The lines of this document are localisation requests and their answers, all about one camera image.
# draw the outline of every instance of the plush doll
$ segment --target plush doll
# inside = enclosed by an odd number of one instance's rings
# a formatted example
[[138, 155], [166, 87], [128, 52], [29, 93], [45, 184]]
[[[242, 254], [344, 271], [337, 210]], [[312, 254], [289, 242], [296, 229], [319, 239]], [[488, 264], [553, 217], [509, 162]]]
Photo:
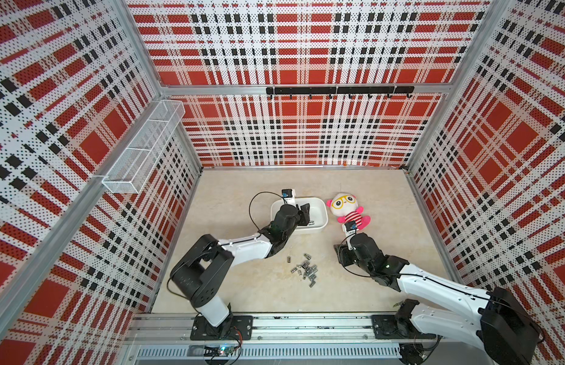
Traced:
[[364, 207], [360, 207], [355, 200], [355, 196], [347, 193], [339, 193], [333, 199], [327, 201], [327, 206], [331, 208], [331, 213], [339, 217], [337, 222], [343, 224], [355, 221], [358, 230], [363, 230], [372, 220], [369, 215], [363, 217]]

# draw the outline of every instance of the red wire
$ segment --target red wire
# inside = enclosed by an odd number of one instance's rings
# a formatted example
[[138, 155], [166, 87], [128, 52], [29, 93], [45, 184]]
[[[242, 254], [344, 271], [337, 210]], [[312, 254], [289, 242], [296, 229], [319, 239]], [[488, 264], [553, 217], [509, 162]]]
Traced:
[[242, 344], [244, 343], [244, 340], [242, 340], [242, 333], [240, 332], [240, 330], [237, 329], [236, 326], [234, 326], [235, 331], [238, 333], [238, 337], [240, 338], [240, 344], [238, 345], [238, 347], [236, 347], [235, 349], [239, 349], [240, 347], [242, 347]]

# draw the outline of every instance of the plush doll face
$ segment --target plush doll face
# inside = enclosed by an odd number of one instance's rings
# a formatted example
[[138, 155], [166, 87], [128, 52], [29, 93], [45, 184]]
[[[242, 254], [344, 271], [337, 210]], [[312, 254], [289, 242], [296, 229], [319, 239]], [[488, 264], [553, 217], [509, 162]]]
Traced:
[[355, 196], [347, 193], [337, 194], [335, 198], [327, 201], [327, 206], [336, 217], [344, 217], [359, 207]]

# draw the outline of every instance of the floor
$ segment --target floor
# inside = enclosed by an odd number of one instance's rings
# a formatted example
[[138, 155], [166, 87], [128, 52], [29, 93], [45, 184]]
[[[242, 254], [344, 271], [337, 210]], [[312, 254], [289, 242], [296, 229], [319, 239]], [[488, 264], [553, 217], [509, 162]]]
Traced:
[[[261, 191], [280, 194], [294, 188], [298, 197], [315, 196], [323, 201], [339, 192], [357, 197], [371, 223], [364, 230], [388, 255], [396, 255], [432, 272], [448, 277], [425, 226], [409, 184], [401, 170], [205, 170], [199, 181], [185, 225], [171, 257], [169, 270], [153, 306], [153, 313], [192, 313], [190, 303], [167, 291], [170, 269], [204, 234], [215, 238], [238, 238], [256, 232], [248, 217], [248, 204]], [[259, 227], [270, 221], [270, 206], [278, 198], [261, 194], [252, 203], [252, 216]], [[319, 234], [294, 235], [285, 248], [268, 259], [232, 267], [219, 295], [234, 312], [369, 312], [394, 311], [406, 295], [382, 287], [371, 279], [346, 272], [337, 262], [333, 245], [345, 237], [330, 212], [329, 223]], [[319, 268], [317, 283], [309, 287], [291, 269], [313, 256]], [[359, 267], [349, 267], [365, 274]], [[178, 292], [173, 283], [171, 289]]]

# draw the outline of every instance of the red plaid pattern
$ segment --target red plaid pattern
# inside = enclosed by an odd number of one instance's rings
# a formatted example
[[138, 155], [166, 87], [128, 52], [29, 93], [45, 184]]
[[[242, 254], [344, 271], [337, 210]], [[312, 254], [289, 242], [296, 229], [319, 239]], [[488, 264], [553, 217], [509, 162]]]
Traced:
[[[111, 2], [0, 2], [0, 295], [153, 92]], [[112, 364], [194, 176], [172, 141], [142, 194], [104, 194], [0, 344], [0, 364]]]
[[449, 82], [489, 5], [127, 3], [165, 85]]
[[565, 3], [512, 1], [414, 179], [463, 280], [512, 291], [565, 364]]
[[440, 95], [176, 96], [204, 166], [406, 164]]

